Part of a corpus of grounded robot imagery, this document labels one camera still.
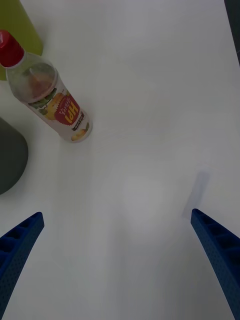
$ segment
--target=juice bottle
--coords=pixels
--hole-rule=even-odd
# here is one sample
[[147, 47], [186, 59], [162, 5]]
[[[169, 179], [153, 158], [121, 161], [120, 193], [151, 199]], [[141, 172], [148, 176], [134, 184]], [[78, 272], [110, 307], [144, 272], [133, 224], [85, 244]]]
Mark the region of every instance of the juice bottle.
[[0, 64], [13, 95], [71, 143], [92, 129], [87, 113], [63, 84], [58, 71], [42, 57], [25, 52], [6, 30], [0, 30]]

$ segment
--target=yellow-green object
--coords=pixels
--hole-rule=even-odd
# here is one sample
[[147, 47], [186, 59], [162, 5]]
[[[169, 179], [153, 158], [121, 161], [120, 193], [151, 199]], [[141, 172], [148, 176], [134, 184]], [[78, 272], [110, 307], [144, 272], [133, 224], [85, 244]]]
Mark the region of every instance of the yellow-green object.
[[[43, 43], [19, 0], [0, 0], [0, 29], [10, 32], [27, 52], [42, 55]], [[0, 80], [6, 80], [1, 65]]]

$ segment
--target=red label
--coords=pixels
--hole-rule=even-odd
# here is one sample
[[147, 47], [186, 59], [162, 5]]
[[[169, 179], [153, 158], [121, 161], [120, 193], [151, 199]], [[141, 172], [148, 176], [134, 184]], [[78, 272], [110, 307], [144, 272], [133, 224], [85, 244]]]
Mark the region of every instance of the red label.
[[72, 126], [78, 119], [80, 107], [71, 95], [65, 95], [56, 109], [55, 119], [63, 125]]

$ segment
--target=plastic bottle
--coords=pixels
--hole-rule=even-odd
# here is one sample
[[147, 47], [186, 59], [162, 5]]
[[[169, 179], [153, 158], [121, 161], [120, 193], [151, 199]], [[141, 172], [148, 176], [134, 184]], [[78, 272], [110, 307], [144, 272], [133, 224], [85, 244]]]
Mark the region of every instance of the plastic bottle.
[[63, 84], [58, 71], [42, 57], [25, 52], [6, 30], [0, 30], [0, 64], [13, 95], [71, 143], [92, 129], [87, 113]]

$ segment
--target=red bottle cap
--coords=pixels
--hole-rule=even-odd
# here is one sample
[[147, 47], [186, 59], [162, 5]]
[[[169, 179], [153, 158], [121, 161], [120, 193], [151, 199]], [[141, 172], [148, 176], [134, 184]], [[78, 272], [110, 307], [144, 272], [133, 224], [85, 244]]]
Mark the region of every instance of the red bottle cap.
[[12, 67], [19, 63], [24, 56], [24, 49], [17, 40], [6, 30], [0, 30], [0, 64]]

